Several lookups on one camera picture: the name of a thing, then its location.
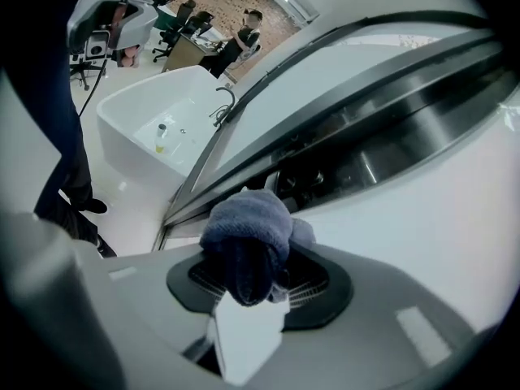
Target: towel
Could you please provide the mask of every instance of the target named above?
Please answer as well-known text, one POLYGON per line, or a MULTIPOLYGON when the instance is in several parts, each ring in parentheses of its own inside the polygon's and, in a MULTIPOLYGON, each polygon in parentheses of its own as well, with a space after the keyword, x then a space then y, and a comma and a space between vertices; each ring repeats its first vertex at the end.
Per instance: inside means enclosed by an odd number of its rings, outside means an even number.
POLYGON ((287 299, 289 238, 314 239, 312 227, 293 219, 268 189, 231 195, 211 210, 200 245, 224 258, 226 289, 243 306, 287 299))

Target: white surface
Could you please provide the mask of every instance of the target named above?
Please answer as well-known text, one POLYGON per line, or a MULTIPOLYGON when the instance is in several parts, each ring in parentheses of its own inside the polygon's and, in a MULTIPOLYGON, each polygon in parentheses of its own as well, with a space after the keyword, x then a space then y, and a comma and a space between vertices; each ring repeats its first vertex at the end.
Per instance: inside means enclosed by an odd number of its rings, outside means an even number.
POLYGON ((241 386, 253 377, 282 343, 288 312, 288 299, 244 307, 224 293, 215 309, 215 348, 224 381, 241 386))
POLYGON ((200 236, 197 237, 184 237, 184 238, 168 238, 164 243, 164 249, 176 249, 178 247, 184 247, 185 245, 198 244, 201 240, 200 236))
POLYGON ((417 170, 295 216, 320 244, 402 269, 480 332, 520 283, 519 141, 500 110, 417 170))
POLYGON ((113 93, 97 106, 107 162, 165 200, 188 176, 215 133, 209 117, 230 101, 204 68, 187 67, 152 76, 113 93), (166 124, 167 146, 155 151, 157 126, 166 124))
POLYGON ((4 71, 0 99, 0 210, 32 213, 61 154, 25 110, 4 71))
POLYGON ((398 310, 396 318, 419 357, 429 368, 440 364, 452 355, 446 341, 417 306, 398 310))

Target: black chair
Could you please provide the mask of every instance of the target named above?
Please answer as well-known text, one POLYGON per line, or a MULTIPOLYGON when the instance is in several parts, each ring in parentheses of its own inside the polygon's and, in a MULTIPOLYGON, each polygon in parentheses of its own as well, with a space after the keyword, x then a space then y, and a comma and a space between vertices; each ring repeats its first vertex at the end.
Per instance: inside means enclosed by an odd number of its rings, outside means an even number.
POLYGON ((157 62, 157 59, 159 58, 166 58, 167 56, 170 56, 171 50, 176 45, 181 34, 185 35, 186 37, 191 37, 198 29, 201 29, 198 34, 198 36, 201 36, 203 33, 210 30, 211 24, 209 21, 211 21, 213 17, 214 16, 207 11, 199 11, 195 16, 189 18, 188 22, 181 30, 177 32, 165 33, 162 40, 168 44, 168 47, 165 50, 159 48, 154 48, 152 50, 152 54, 155 54, 155 52, 160 52, 160 54, 154 58, 154 62, 157 62))
POLYGON ((87 84, 87 78, 85 76, 85 71, 102 71, 103 75, 106 74, 106 69, 103 67, 98 67, 97 65, 93 65, 93 61, 85 61, 82 56, 82 51, 79 53, 72 53, 72 60, 76 61, 79 59, 78 63, 73 65, 69 65, 70 67, 70 75, 74 76, 75 74, 80 74, 80 85, 83 85, 85 91, 89 91, 90 86, 87 84))
POLYGON ((182 3, 177 11, 177 16, 173 19, 167 30, 159 33, 161 37, 165 37, 168 33, 179 32, 188 21, 189 16, 192 14, 196 5, 197 4, 193 0, 188 0, 186 3, 182 3))

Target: glass panel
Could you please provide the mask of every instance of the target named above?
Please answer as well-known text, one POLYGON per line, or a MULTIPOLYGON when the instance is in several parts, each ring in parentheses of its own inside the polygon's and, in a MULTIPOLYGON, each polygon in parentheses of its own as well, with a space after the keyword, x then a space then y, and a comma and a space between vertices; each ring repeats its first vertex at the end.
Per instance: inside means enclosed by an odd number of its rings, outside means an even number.
POLYGON ((208 163, 204 177, 197 183, 206 180, 276 124, 341 82, 398 54, 468 30, 445 24, 381 24, 364 28, 318 50, 272 82, 248 104, 232 134, 226 135, 227 144, 223 145, 222 140, 215 149, 218 163, 212 158, 213 168, 208 163))
MULTIPOLYGON (((482 33, 472 32, 470 35, 476 37, 482 36, 482 33)), ((467 41, 468 35, 466 34, 463 38, 464 41, 467 41)), ((413 70, 394 81, 389 81, 385 85, 380 85, 377 89, 365 93, 362 97, 356 98, 354 102, 345 103, 344 106, 337 107, 336 110, 332 111, 329 115, 323 115, 321 122, 315 123, 308 129, 291 135, 290 138, 288 137, 287 140, 283 142, 281 147, 274 151, 272 150, 267 156, 246 166, 243 170, 235 172, 232 177, 228 177, 225 181, 216 185, 211 192, 192 201, 181 211, 181 214, 185 216, 187 213, 193 213, 209 200, 213 201, 218 195, 224 195, 226 192, 232 193, 233 191, 240 190, 244 184, 250 187, 249 182, 251 178, 257 180, 258 178, 262 178, 262 175, 265 178, 267 176, 266 172, 280 168, 284 176, 283 178, 280 177, 281 180, 290 181, 303 178, 304 181, 307 180, 306 182, 309 183, 312 181, 313 175, 319 175, 323 178, 322 170, 325 168, 328 169, 327 173, 329 176, 325 178, 326 183, 323 184, 323 181, 321 181, 320 185, 322 186, 319 186, 318 191, 312 193, 310 197, 305 198, 309 193, 302 192, 301 190, 305 190, 311 185, 304 183, 302 186, 297 186, 297 190, 303 195, 298 201, 300 208, 308 206, 308 204, 314 206, 314 203, 320 203, 320 200, 315 201, 312 198, 315 197, 316 194, 317 197, 320 198, 330 197, 330 195, 334 197, 354 193, 357 191, 357 189, 354 188, 356 185, 355 181, 358 179, 357 177, 353 176, 353 180, 349 178, 348 181, 345 180, 342 182, 341 179, 337 179, 335 176, 331 177, 331 172, 335 173, 336 170, 340 169, 343 166, 340 163, 343 161, 349 163, 349 165, 345 165, 347 167, 352 167, 356 165, 356 163, 367 162, 367 155, 371 157, 370 161, 380 161, 382 160, 381 158, 387 155, 384 153, 386 151, 384 146, 393 145, 394 147, 390 149, 388 153, 394 152, 391 154, 392 156, 396 152, 400 152, 393 159, 395 163, 388 164, 386 166, 387 169, 378 175, 377 180, 373 180, 375 177, 371 173, 371 178, 367 179, 367 181, 370 182, 369 185, 385 181, 389 177, 413 166, 415 163, 425 160, 429 156, 438 154, 441 150, 448 148, 458 137, 461 137, 462 134, 469 131, 469 129, 475 126, 480 120, 488 116, 496 105, 496 102, 511 91, 511 84, 514 83, 513 78, 505 74, 501 69, 491 71, 485 76, 480 76, 482 67, 485 67, 485 65, 490 63, 493 59, 496 61, 500 57, 500 53, 500 45, 496 42, 487 42, 481 45, 476 44, 476 47, 463 50, 457 54, 445 54, 444 58, 442 56, 440 58, 433 58, 430 64, 413 70), (496 81, 496 86, 485 88, 485 83, 488 81, 496 81), (475 101, 471 108, 464 107, 465 110, 460 112, 462 106, 460 108, 456 108, 455 106, 460 104, 461 101, 455 102, 453 105, 449 104, 448 94, 452 91, 455 91, 455 94, 458 94, 461 100, 466 100, 465 102, 469 102, 470 99, 474 98, 475 92, 479 93, 481 101, 475 101), (432 102, 435 103, 436 100, 440 99, 443 101, 439 104, 440 113, 437 115, 434 114, 437 108, 431 107, 429 104, 432 102), (401 134, 403 137, 402 142, 404 143, 401 146, 398 146, 400 143, 396 141, 387 140, 387 138, 383 136, 383 133, 378 134, 375 138, 376 141, 382 140, 376 142, 376 145, 379 146, 377 148, 371 145, 371 143, 369 143, 370 148, 363 147, 363 144, 361 144, 361 150, 356 146, 356 143, 362 141, 363 138, 376 134, 378 131, 383 131, 387 126, 398 123, 408 117, 409 119, 404 123, 414 123, 415 120, 419 120, 420 122, 420 120, 425 120, 424 118, 426 117, 431 117, 430 123, 432 125, 436 123, 435 127, 440 129, 446 125, 449 127, 452 123, 460 123, 457 124, 455 128, 451 128, 447 134, 438 135, 434 133, 433 138, 428 135, 428 133, 423 134, 421 130, 422 127, 418 130, 412 126, 411 133, 408 136, 404 137, 404 133, 401 134), (416 153, 409 155, 402 152, 403 149, 408 149, 409 147, 406 146, 417 137, 426 138, 424 140, 422 139, 420 143, 414 142, 411 149, 416 151, 416 153), (327 152, 327 149, 330 149, 332 145, 336 145, 336 154, 330 157, 325 154, 327 160, 319 158, 319 153, 316 152, 327 152), (344 151, 345 154, 341 153, 343 148, 347 148, 344 151), (378 150, 383 152, 382 156, 377 153, 378 150), (311 165, 313 161, 317 161, 319 164, 311 165), (298 167, 302 167, 303 172, 299 172, 298 167)), ((253 186, 254 185, 258 186, 258 182, 253 182, 253 186)), ((281 197, 287 197, 287 191, 288 190, 285 189, 284 193, 282 190, 279 194, 281 197)), ((170 217, 171 214, 168 215, 168 222, 178 220, 180 215, 177 215, 177 217, 173 219, 170 217)))

